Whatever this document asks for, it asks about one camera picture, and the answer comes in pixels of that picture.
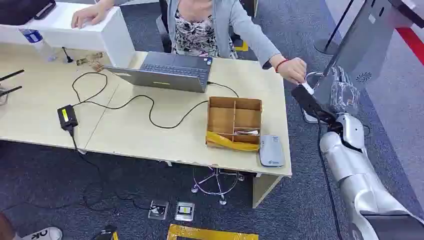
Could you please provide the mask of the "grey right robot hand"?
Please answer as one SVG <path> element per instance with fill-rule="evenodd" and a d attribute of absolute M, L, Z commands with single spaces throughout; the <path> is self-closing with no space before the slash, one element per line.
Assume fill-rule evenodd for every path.
<path fill-rule="evenodd" d="M 363 150 L 365 148 L 364 127 L 355 117 L 359 110 L 360 91 L 342 67 L 336 65 L 330 69 L 332 82 L 329 106 L 342 124 L 342 139 L 350 147 Z"/>

